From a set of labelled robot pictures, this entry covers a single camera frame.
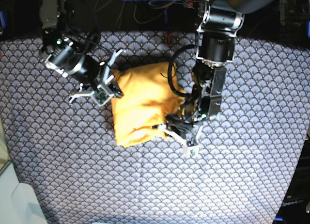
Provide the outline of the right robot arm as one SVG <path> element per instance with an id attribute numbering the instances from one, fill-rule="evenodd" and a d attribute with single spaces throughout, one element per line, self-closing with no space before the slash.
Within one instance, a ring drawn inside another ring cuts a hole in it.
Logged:
<path id="1" fill-rule="evenodd" d="M 112 98 L 122 98 L 112 66 L 123 49 L 112 52 L 107 62 L 98 62 L 89 54 L 100 45 L 101 34 L 93 31 L 81 37 L 70 26 L 74 9 L 70 0 L 42 0 L 39 17 L 42 24 L 41 56 L 46 68 L 62 77 L 79 82 L 79 90 L 70 95 L 73 102 L 79 97 L 90 97 L 98 106 L 106 105 Z"/>

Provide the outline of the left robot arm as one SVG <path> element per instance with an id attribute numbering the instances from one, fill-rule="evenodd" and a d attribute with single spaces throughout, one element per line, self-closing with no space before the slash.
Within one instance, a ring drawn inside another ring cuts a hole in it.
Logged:
<path id="1" fill-rule="evenodd" d="M 203 123 L 220 112 L 226 63 L 233 61 L 235 38 L 245 15 L 274 0 L 202 0 L 198 8 L 197 41 L 177 50 L 168 65 L 167 80 L 172 92 L 184 99 L 179 111 L 166 115 L 164 124 L 155 128 L 182 145 L 186 157 L 198 154 Z M 195 49 L 196 64 L 192 69 L 192 92 L 182 93 L 172 81 L 172 67 L 183 52 Z"/>

